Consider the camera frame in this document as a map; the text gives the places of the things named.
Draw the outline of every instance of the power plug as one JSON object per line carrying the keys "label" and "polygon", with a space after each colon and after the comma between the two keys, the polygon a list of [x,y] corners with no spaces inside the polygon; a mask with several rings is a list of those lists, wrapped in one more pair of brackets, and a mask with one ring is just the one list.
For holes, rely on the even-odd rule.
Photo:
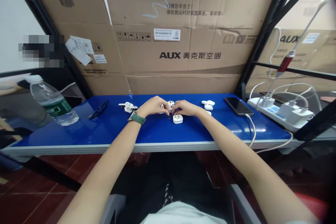
{"label": "power plug", "polygon": [[214,108],[211,105],[204,105],[205,110],[213,110]]}
{"label": "power plug", "polygon": [[183,122],[183,116],[180,115],[180,114],[174,115],[174,116],[173,116],[173,122],[174,122],[175,124],[180,124],[180,123],[182,123],[182,122]]}
{"label": "power plug", "polygon": [[284,103],[280,106],[278,113],[280,115],[283,115],[284,117],[287,117],[291,114],[292,111],[300,109],[299,106],[296,105],[295,101],[290,101],[287,103]]}
{"label": "power plug", "polygon": [[290,114],[286,117],[286,122],[292,125],[300,125],[306,123],[307,120],[313,115],[314,113],[309,111],[306,108],[301,108],[298,110],[293,110]]}
{"label": "power plug", "polygon": [[122,108],[124,107],[125,112],[127,113],[132,113],[134,110],[138,109],[137,106],[134,106],[132,103],[128,101],[125,103],[119,103],[118,106],[121,106]]}
{"label": "power plug", "polygon": [[[161,108],[163,109],[164,108],[164,106],[163,106],[163,104],[161,104]],[[164,112],[159,112],[159,114],[163,114]]]}
{"label": "power plug", "polygon": [[175,102],[174,101],[167,101],[168,102],[168,112],[171,113],[173,110],[173,107],[175,106]]}
{"label": "power plug", "polygon": [[211,101],[211,100],[208,100],[208,101],[202,101],[202,104],[203,104],[203,105],[211,105],[211,106],[214,106],[214,105],[215,105],[215,102],[214,102],[214,101]]}
{"label": "power plug", "polygon": [[275,100],[271,97],[266,97],[261,99],[261,107],[272,107],[274,104]]}

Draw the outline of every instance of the eyeglasses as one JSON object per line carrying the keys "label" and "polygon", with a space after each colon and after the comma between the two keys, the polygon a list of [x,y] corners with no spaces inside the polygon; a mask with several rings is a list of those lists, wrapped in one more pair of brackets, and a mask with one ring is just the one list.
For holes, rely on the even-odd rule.
{"label": "eyeglasses", "polygon": [[110,101],[107,100],[102,105],[100,105],[98,109],[89,116],[89,120],[92,120],[93,118],[96,118],[97,116],[100,116],[105,111],[109,103]]}

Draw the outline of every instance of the water bottle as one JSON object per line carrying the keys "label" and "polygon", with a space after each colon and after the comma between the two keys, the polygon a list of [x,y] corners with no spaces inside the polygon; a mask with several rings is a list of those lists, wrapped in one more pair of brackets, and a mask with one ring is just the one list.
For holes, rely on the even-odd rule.
{"label": "water bottle", "polygon": [[45,83],[40,75],[25,77],[30,83],[30,92],[34,99],[62,126],[69,126],[79,117],[64,96],[53,86]]}

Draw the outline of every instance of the hand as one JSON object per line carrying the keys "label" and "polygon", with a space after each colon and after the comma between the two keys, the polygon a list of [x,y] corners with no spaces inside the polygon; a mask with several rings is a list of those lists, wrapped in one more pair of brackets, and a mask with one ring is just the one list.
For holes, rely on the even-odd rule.
{"label": "hand", "polygon": [[181,114],[186,116],[198,116],[204,109],[198,107],[194,104],[187,102],[186,100],[176,101],[173,110],[171,111],[173,115]]}
{"label": "hand", "polygon": [[168,112],[168,102],[163,100],[159,96],[155,96],[153,98],[150,98],[148,101],[146,101],[137,111],[136,114],[138,116],[141,116],[145,118],[146,116],[150,114],[157,114],[159,112],[165,113],[167,116],[169,116]]}

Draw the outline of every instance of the gray chair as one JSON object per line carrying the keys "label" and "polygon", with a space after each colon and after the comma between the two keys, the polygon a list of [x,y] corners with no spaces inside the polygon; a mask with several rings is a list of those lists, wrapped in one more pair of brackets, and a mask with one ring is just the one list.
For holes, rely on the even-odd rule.
{"label": "gray chair", "polygon": [[[224,211],[227,213],[228,224],[235,224],[235,213],[233,211],[233,203],[235,203],[238,211],[244,220],[245,224],[261,224],[256,213],[253,211],[251,205],[247,201],[243,192],[236,184],[228,185],[225,188],[225,199],[227,200],[227,207]],[[118,214],[126,205],[126,196],[119,194],[112,194],[109,196],[103,215],[100,220],[100,224],[116,223]]]}

